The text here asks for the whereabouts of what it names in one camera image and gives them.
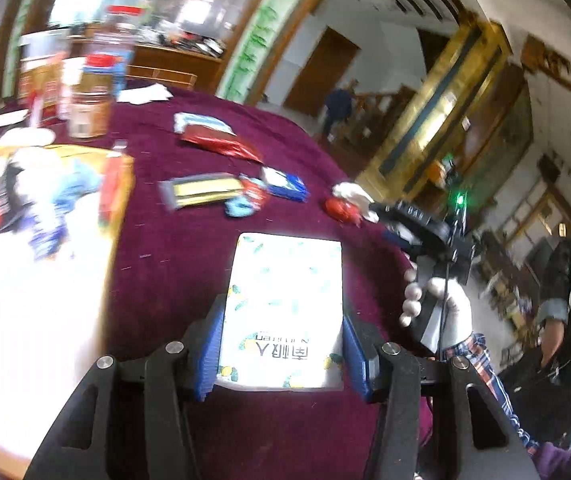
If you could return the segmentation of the plaid sleeve forearm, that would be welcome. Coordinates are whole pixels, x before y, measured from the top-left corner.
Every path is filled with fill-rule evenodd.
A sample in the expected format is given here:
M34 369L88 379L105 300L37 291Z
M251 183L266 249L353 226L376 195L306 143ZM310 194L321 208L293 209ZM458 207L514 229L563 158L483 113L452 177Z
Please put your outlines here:
M487 349L485 336L481 333L472 333L467 339L464 339L464 341L447 348L444 353L446 358L461 356L461 358L466 358L470 362L477 371L477 374L479 374L479 377L481 377L485 385L487 385L487 388L493 393L502 411L509 418L527 454L533 456L539 449L539 444L522 428L520 419L517 417L517 414L515 414L506 388L491 366L491 353L489 353Z

